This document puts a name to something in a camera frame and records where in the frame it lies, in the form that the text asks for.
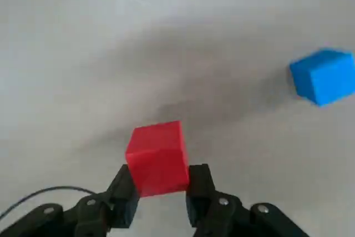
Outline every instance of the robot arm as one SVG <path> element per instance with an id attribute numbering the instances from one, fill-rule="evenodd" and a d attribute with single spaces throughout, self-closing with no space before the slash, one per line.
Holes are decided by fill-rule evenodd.
<path id="1" fill-rule="evenodd" d="M 234 195 L 216 191 L 207 164 L 189 166 L 186 207 L 194 237 L 308 237 L 280 209 L 259 203 L 250 210 Z M 0 237 L 105 237 L 112 228 L 129 228 L 139 194 L 127 165 L 105 192 L 81 198 L 64 211 L 41 205 L 9 226 Z"/>

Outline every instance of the gray surface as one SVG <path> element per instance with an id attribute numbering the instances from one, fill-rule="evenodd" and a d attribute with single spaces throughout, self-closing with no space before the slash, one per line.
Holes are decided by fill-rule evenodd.
<path id="1" fill-rule="evenodd" d="M 355 49 L 353 0 L 0 0 L 0 209 L 45 186 L 100 191 L 131 130 L 181 119 L 190 163 L 311 236 L 353 236 L 355 97 L 298 100 L 286 67 Z M 57 192 L 23 205 L 4 228 Z M 129 232 L 190 236 L 184 195 L 144 199 Z"/>

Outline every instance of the blue cube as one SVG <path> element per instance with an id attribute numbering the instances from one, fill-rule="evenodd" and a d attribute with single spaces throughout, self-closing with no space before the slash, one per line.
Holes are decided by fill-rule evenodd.
<path id="1" fill-rule="evenodd" d="M 323 49 L 290 65 L 297 94 L 319 106 L 355 91 L 355 66 L 350 52 Z"/>

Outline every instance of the black cable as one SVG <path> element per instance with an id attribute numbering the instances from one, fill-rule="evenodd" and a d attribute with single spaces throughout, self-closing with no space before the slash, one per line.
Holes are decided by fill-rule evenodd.
<path id="1" fill-rule="evenodd" d="M 29 200 L 30 198 L 33 198 L 39 194 L 42 193 L 46 193 L 48 191 L 55 191 L 55 190 L 75 190 L 75 191 L 82 191 L 84 193 L 88 193 L 88 194 L 95 194 L 95 192 L 90 191 L 88 189 L 84 189 L 81 187 L 76 187 L 76 186 L 54 186 L 54 187 L 49 187 L 49 188 L 45 188 L 39 191 L 35 191 L 34 193 L 31 193 L 27 196 L 25 196 L 24 198 L 18 200 L 16 203 L 14 203 L 13 205 L 11 205 L 8 209 L 6 209 L 3 213 L 0 214 L 0 221 L 5 218 L 12 210 L 14 210 L 15 208 L 17 208 L 19 205 L 21 205 L 22 203 L 26 202 L 27 200 Z"/>

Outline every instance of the screw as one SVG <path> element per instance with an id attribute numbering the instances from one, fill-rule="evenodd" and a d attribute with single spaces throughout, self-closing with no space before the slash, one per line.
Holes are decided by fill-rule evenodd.
<path id="1" fill-rule="evenodd" d="M 96 203 L 95 199 L 87 201 L 87 205 L 94 205 Z"/>
<path id="2" fill-rule="evenodd" d="M 266 206 L 264 206 L 264 205 L 259 205 L 257 207 L 257 210 L 259 210 L 259 212 L 264 213 L 264 214 L 268 213 L 268 208 Z"/>
<path id="3" fill-rule="evenodd" d="M 45 214 L 50 214 L 50 213 L 52 213 L 54 211 L 54 208 L 46 208 L 44 211 L 43 211 L 43 213 L 45 213 Z"/>
<path id="4" fill-rule="evenodd" d="M 227 205 L 227 204 L 229 204 L 229 202 L 228 202 L 228 200 L 227 200 L 226 198 L 220 198 L 219 203 L 220 203 L 221 205 Z"/>

